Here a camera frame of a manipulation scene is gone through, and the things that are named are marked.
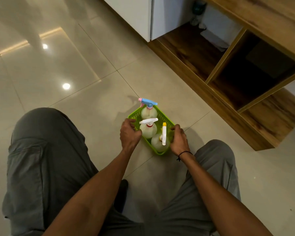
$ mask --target plastic basket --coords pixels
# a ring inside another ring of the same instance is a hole
[[[145,108],[146,105],[144,105],[143,107],[141,108],[138,108],[137,110],[135,110],[132,114],[130,114],[128,116],[128,118],[131,118],[131,119],[136,119],[136,122],[134,123],[135,125],[135,129],[138,130],[140,129],[140,124],[139,122],[142,121],[142,117],[141,117],[141,111],[143,108]],[[174,137],[174,131],[171,130],[171,128],[175,125],[173,124],[173,122],[171,120],[169,120],[168,117],[166,117],[166,115],[164,113],[162,113],[161,110],[158,109],[158,107],[156,106],[153,106],[156,111],[157,111],[157,118],[158,118],[158,121],[156,121],[154,124],[157,126],[157,132],[156,134],[158,133],[162,133],[162,126],[163,126],[163,123],[165,122],[166,123],[166,134],[167,134],[167,137],[169,139],[169,141],[171,142],[173,140],[173,137]],[[164,152],[158,152],[152,145],[151,145],[151,139],[147,140],[145,137],[142,137],[146,142],[147,144],[153,149],[153,151],[157,154],[157,155],[164,155],[168,150],[169,150],[169,147],[167,148],[166,151]]]

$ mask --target spray nozzle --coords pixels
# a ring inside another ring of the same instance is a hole
[[[140,107],[143,107],[143,105],[146,104],[148,108],[153,108],[153,105],[157,105],[156,102],[153,102],[153,101],[146,99],[146,98],[139,98],[139,101],[141,102]]]
[[[160,141],[162,141],[163,146],[166,145],[166,123],[163,123],[162,134],[159,137]]]
[[[149,119],[145,119],[142,120],[141,122],[139,122],[140,124],[147,124],[149,126],[152,126],[154,122],[158,121],[158,118],[149,118]]]

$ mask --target forearm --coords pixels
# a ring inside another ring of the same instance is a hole
[[[44,236],[97,235],[117,195],[134,148],[124,149],[63,207]]]
[[[260,220],[222,187],[189,153],[181,156],[221,236],[272,235]]]

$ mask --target white spray trigger head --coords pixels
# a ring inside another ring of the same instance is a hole
[[[154,122],[158,121],[158,118],[149,118],[149,119],[145,119],[142,120],[141,122],[139,122],[140,124],[148,124],[148,125],[152,125]]]
[[[166,123],[163,123],[163,128],[162,128],[162,144],[163,146],[166,145]]]

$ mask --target wooden countertop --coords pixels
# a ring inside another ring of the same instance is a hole
[[[295,0],[205,0],[295,59]]]

